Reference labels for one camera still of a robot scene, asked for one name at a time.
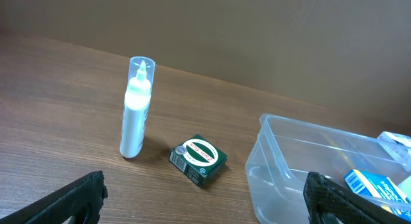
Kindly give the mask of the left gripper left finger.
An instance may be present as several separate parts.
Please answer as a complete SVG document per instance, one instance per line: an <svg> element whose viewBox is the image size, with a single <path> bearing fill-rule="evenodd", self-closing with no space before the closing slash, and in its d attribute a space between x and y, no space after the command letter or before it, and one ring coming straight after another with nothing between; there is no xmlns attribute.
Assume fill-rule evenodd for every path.
<svg viewBox="0 0 411 224"><path fill-rule="evenodd" d="M102 171L93 171L36 202L1 218L2 224L92 223L108 197Z"/></svg>

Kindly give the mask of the blue VapoDrops box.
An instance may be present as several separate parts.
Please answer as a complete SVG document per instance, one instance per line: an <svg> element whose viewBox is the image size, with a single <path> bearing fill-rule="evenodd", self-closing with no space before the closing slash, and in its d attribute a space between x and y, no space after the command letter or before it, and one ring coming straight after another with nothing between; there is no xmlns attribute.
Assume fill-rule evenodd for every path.
<svg viewBox="0 0 411 224"><path fill-rule="evenodd" d="M344 180L355 194L381 198L389 203L410 203L407 195L389 177L352 169Z"/></svg>

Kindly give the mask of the white medicine box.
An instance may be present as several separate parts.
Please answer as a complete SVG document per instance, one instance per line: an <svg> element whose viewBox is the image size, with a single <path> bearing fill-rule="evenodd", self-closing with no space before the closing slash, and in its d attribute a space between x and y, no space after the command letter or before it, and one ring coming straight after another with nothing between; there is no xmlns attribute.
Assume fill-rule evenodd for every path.
<svg viewBox="0 0 411 224"><path fill-rule="evenodd" d="M410 136L393 132L382 132L378 139L381 146L395 160L410 165Z"/></svg>

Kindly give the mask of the green Zam-Buk box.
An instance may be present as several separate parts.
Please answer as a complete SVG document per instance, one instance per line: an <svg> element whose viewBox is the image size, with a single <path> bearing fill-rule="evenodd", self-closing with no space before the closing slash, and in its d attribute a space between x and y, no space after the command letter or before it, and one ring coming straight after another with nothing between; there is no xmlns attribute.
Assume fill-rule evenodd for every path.
<svg viewBox="0 0 411 224"><path fill-rule="evenodd" d="M225 166L226 153L196 134L170 151L169 162L198 187L205 187Z"/></svg>

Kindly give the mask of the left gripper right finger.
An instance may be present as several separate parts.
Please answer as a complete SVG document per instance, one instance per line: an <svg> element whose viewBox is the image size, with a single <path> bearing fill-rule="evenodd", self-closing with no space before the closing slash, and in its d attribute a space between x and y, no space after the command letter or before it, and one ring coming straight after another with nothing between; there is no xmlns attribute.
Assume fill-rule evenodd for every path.
<svg viewBox="0 0 411 224"><path fill-rule="evenodd" d="M408 221L345 189L318 172L310 172L303 190L309 223L407 224Z"/></svg>

